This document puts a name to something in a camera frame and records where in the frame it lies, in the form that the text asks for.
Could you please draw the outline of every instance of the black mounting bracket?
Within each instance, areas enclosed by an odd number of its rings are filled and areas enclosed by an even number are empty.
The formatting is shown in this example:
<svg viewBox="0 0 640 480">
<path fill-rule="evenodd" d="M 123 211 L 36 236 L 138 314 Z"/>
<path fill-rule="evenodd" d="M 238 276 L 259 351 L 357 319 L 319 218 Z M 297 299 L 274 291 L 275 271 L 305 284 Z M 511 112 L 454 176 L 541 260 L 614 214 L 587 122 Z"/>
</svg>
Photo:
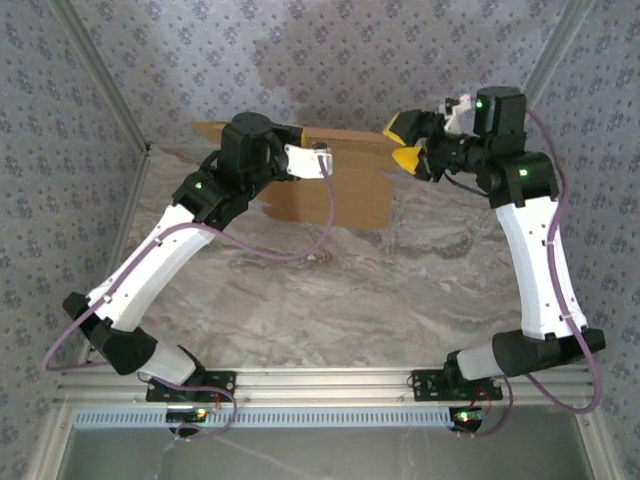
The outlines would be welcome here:
<svg viewBox="0 0 640 480">
<path fill-rule="evenodd" d="M 202 373 L 198 387 L 216 387 L 226 390 L 232 395 L 236 389 L 236 372 L 207 370 Z M 214 392 L 185 392 L 174 390 L 157 382 L 149 380 L 147 385 L 147 402 L 149 403 L 229 403 L 224 395 L 217 395 Z"/>
<path fill-rule="evenodd" d="M 463 382 L 451 386 L 440 370 L 414 370 L 409 385 L 416 402 L 445 402 L 473 400 L 502 400 L 502 389 L 490 378 Z"/>
</svg>

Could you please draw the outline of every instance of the patterned wallpaper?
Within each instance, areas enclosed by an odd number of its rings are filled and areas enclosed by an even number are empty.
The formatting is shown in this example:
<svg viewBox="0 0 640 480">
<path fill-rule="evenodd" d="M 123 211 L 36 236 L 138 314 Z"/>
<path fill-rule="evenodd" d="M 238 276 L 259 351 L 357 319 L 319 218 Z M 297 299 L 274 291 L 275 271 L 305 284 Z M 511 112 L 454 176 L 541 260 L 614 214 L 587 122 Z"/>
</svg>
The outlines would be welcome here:
<svg viewBox="0 0 640 480">
<path fill-rule="evenodd" d="M 576 293 L 607 336 L 603 409 L 640 479 L 640 4 L 598 3 L 537 110 L 573 186 L 563 237 Z"/>
<path fill-rule="evenodd" d="M 379 130 L 401 108 L 521 85 L 564 2 L 74 3 L 145 137 L 167 142 L 197 138 L 193 120 L 239 109 Z M 538 110 L 574 185 L 564 227 L 574 282 L 608 333 L 603 408 L 629 478 L 640 478 L 640 149 L 630 140 L 640 132 L 640 12 L 626 0 L 598 5 Z M 101 277 L 137 155 L 48 10 L 36 0 L 0 8 L 4 479 L 23 474 L 47 409 L 54 380 L 37 365 L 66 322 L 59 299 Z"/>
<path fill-rule="evenodd" d="M 240 109 L 379 131 L 402 108 L 521 85 L 564 0 L 74 0 L 150 141 Z"/>
<path fill-rule="evenodd" d="M 0 478 L 25 475 L 61 300 L 102 280 L 139 153 L 39 1 L 0 2 Z M 78 343 L 63 357 L 72 358 Z"/>
</svg>

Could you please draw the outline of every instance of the metal frame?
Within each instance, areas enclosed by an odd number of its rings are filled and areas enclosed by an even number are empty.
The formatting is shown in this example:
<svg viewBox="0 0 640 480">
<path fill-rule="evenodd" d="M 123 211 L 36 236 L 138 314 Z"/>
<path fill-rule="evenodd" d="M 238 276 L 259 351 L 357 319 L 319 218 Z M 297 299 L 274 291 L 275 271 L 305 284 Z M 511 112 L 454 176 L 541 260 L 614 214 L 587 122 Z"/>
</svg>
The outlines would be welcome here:
<svg viewBox="0 0 640 480">
<path fill-rule="evenodd" d="M 386 408 L 391 411 L 424 409 L 415 402 L 407 384 L 414 367 L 407 368 L 237 368 L 236 398 L 243 411 L 269 408 L 299 409 Z M 538 373 L 538 378 L 564 402 L 584 405 L 592 392 L 591 377 L 583 364 Z M 511 379 L 515 405 L 545 406 L 547 400 L 525 377 Z M 496 405 L 507 403 L 505 398 Z M 146 385 L 135 376 L 121 377 L 109 367 L 64 375 L 31 466 L 29 480 L 55 479 L 78 413 L 101 408 L 113 412 L 157 412 L 170 404 L 147 403 Z M 434 407 L 466 406 L 467 402 L 430 402 Z M 210 405 L 193 404 L 193 407 Z M 624 479 L 602 412 L 576 418 L 587 457 L 597 480 Z"/>
<path fill-rule="evenodd" d="M 176 414 L 189 408 L 172 410 Z M 231 408 L 210 409 L 200 425 L 222 428 L 229 421 Z M 167 429 L 167 408 L 82 408 L 74 426 L 77 430 L 159 428 Z M 178 427 L 173 421 L 170 426 Z M 453 427 L 448 407 L 252 407 L 243 408 L 233 422 L 235 429 L 259 428 L 360 428 L 360 427 Z"/>
<path fill-rule="evenodd" d="M 540 98 L 549 78 L 561 61 L 573 36 L 579 29 L 594 0 L 567 2 L 562 16 L 542 52 L 524 91 L 531 103 Z M 109 259 L 107 275 L 119 264 L 133 221 L 136 206 L 149 166 L 146 145 L 126 102 L 100 58 L 81 19 L 68 0 L 49 0 L 71 41 L 113 110 L 132 145 L 142 150 L 114 249 Z M 90 357 L 88 342 L 78 356 L 79 363 Z M 237 368 L 236 397 L 243 409 L 335 407 L 361 408 L 419 408 L 423 403 L 413 400 L 407 379 L 415 368 Z M 591 395 L 591 378 L 584 365 L 559 367 L 540 372 L 538 378 L 550 385 L 560 400 L 576 405 L 585 404 Z M 547 405 L 546 399 L 528 380 L 512 379 L 515 405 Z M 497 404 L 506 404 L 505 399 Z M 84 408 L 131 408 L 140 411 L 158 409 L 161 404 L 144 401 L 145 386 L 135 377 L 120 377 L 108 368 L 78 371 L 62 377 L 56 391 L 54 405 L 43 425 L 42 434 L 34 449 L 27 479 L 47 480 L 58 477 L 64 452 L 79 410 Z M 466 403 L 434 403 L 436 406 L 464 406 Z M 579 431 L 585 445 L 593 473 L 598 480 L 624 479 L 621 464 L 613 447 L 611 435 L 601 409 L 577 417 Z"/>
<path fill-rule="evenodd" d="M 127 102 L 122 97 L 120 90 L 118 90 L 113 77 L 109 73 L 109 69 L 91 41 L 91 37 L 84 27 L 78 12 L 76 12 L 69 0 L 49 0 L 48 3 L 62 24 L 62 28 L 64 28 L 67 35 L 69 35 L 69 40 L 71 40 L 71 43 L 73 43 L 73 46 L 82 58 L 96 87 L 98 87 L 105 101 L 113 111 L 113 115 L 120 124 L 127 140 L 129 140 L 129 143 L 138 151 L 144 150 L 146 148 L 146 142 L 142 131 L 133 118 L 131 110 L 129 110 Z"/>
</svg>

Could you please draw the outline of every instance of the cardboard box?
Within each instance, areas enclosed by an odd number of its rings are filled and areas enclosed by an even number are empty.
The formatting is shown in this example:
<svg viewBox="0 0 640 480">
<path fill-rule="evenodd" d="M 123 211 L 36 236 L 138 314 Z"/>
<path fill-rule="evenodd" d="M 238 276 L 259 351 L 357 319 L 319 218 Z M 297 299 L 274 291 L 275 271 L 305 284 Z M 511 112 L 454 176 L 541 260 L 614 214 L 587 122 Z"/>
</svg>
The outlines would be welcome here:
<svg viewBox="0 0 640 480">
<path fill-rule="evenodd" d="M 195 122 L 207 139 L 220 143 L 224 122 Z M 308 143 L 326 142 L 333 151 L 331 177 L 336 195 L 335 226 L 381 230 L 389 223 L 393 184 L 385 172 L 399 168 L 391 157 L 398 145 L 382 134 L 305 128 Z M 266 202 L 265 213 L 291 222 L 324 224 L 329 208 L 322 180 L 274 182 L 258 197 Z"/>
</svg>

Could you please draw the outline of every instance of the marble surface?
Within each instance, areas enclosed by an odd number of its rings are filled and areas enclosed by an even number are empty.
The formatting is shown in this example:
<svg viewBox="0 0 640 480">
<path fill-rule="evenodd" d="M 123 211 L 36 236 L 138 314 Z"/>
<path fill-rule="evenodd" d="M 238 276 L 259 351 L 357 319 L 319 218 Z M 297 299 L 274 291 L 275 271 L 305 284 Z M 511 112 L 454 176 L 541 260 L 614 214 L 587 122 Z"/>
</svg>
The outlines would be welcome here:
<svg viewBox="0 0 640 480">
<path fill-rule="evenodd" d="M 152 150 L 127 254 L 208 150 Z M 392 179 L 384 231 L 336 228 L 318 253 L 288 263 L 214 241 L 160 293 L 143 328 L 208 367 L 439 365 L 452 350 L 517 328 L 510 253 L 485 201 L 446 182 Z M 296 252 L 321 229 L 278 222 L 253 204 L 227 232 Z"/>
</svg>

